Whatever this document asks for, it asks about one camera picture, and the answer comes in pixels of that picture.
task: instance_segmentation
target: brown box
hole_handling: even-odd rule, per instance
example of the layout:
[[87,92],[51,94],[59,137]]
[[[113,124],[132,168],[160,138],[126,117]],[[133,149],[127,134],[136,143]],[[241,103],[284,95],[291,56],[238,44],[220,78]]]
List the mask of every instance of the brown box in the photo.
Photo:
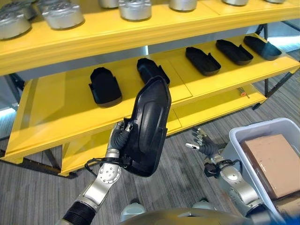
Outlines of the brown box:
[[300,193],[286,196],[274,202],[277,210],[284,216],[295,218],[300,214]]
[[300,158],[282,135],[259,137],[241,146],[271,199],[300,190]]

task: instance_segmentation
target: black cable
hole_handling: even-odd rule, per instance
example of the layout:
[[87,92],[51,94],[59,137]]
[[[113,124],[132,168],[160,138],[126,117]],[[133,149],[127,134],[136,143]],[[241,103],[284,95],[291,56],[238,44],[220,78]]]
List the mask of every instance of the black cable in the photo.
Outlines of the black cable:
[[[219,164],[222,163],[222,162],[224,162],[224,160],[221,161],[221,162],[219,162],[219,163],[217,164],[217,167],[218,167],[218,168],[219,168]],[[240,169],[239,169],[239,171],[240,171],[240,173],[242,174],[242,173],[243,173],[243,164],[242,164],[242,162],[241,162],[239,159],[236,159],[236,160],[231,161],[231,162],[227,162],[228,164],[225,165],[225,166],[223,166],[221,170],[223,170],[224,168],[226,168],[226,167],[228,167],[228,166],[235,165],[237,162],[240,163]]]
[[130,158],[112,158],[112,157],[104,157],[104,158],[92,158],[88,160],[84,168],[89,171],[91,174],[93,174],[95,177],[97,177],[97,174],[93,172],[93,170],[90,168],[90,164],[96,162],[97,164],[100,163],[100,166],[102,166],[103,163],[110,163],[114,165],[118,165],[120,167],[126,168],[128,165],[131,164],[131,159]]

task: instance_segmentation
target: yellow shelving unit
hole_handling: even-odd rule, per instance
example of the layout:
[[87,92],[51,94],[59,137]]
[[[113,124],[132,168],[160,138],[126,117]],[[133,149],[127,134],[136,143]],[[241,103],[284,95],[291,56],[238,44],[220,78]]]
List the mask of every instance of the yellow shelving unit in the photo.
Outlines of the yellow shelving unit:
[[199,0],[189,13],[169,9],[167,0],[155,0],[152,17],[142,22],[120,18],[118,9],[101,9],[96,0],[80,4],[85,23],[75,29],[52,30],[41,16],[32,30],[19,38],[0,41],[0,75],[30,68],[194,37],[250,25],[299,18],[299,1],[272,4],[250,0],[234,7],[221,0]]
[[[244,36],[239,36],[228,40],[240,44],[243,38]],[[177,110],[186,104],[219,96],[230,90],[237,92],[235,90],[237,87],[283,72],[293,73],[300,67],[299,62],[285,53],[274,61],[266,61],[247,46],[243,46],[253,54],[254,59],[245,66],[237,66],[216,49],[215,42],[196,45],[206,53],[211,52],[222,65],[219,73],[210,77],[201,75],[192,66],[185,58],[185,49],[160,52],[147,57],[161,65],[169,76],[171,108],[177,115],[179,113]],[[29,81],[25,85],[6,154],[2,159],[20,163],[24,156],[109,130],[115,122],[122,120],[123,117],[129,117],[135,97],[143,87],[136,69],[138,59],[132,58],[81,68]],[[90,83],[90,74],[97,67],[105,67],[116,76],[123,94],[123,101],[120,104],[110,108],[100,108],[93,101],[88,83]],[[261,95],[251,98],[249,104],[261,102],[260,97]],[[243,107],[249,105],[247,99],[243,98],[242,101],[243,104],[239,102],[237,105]],[[229,112],[240,109],[233,109],[232,105],[228,108]],[[214,115],[219,116],[218,113],[210,112],[210,116]],[[187,124],[182,124],[181,127],[186,128],[186,126]],[[169,128],[169,132],[174,133],[177,129],[179,128]]]
[[[181,128],[181,124],[172,109],[169,112],[167,128],[169,133]],[[64,144],[60,175],[68,176],[69,172],[82,168],[91,158],[104,157],[110,133],[111,130],[106,130]]]
[[[266,100],[266,97],[252,85],[243,88],[249,98],[241,97],[238,90],[231,90],[171,110],[167,123],[167,135]],[[69,172],[83,168],[89,159],[104,157],[109,135],[110,130],[107,130],[64,144],[60,175],[68,176]]]

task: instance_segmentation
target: robotic hand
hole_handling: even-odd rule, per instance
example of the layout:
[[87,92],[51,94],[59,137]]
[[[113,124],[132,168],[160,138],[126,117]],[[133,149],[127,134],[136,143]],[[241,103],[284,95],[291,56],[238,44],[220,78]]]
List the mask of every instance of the robotic hand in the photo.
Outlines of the robotic hand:
[[[121,175],[121,166],[126,166],[119,159],[120,150],[126,144],[132,124],[128,123],[124,128],[124,121],[114,125],[105,158],[94,158],[87,162],[85,167],[96,176],[96,180],[91,182],[84,191],[79,194],[74,204],[67,211],[62,220],[57,225],[89,225],[95,214],[99,211],[102,202],[108,194],[111,186],[117,182]],[[89,169],[91,162],[103,162],[98,175]]]
[[[221,188],[228,193],[242,216],[251,218],[254,223],[269,223],[271,218],[268,209],[241,175],[242,163],[239,160],[224,159],[217,145],[200,128],[197,129],[195,137],[199,146],[191,143],[186,143],[186,146],[198,150],[210,159],[211,163],[204,165],[205,175],[218,179]],[[237,162],[240,163],[240,172],[233,166]]]

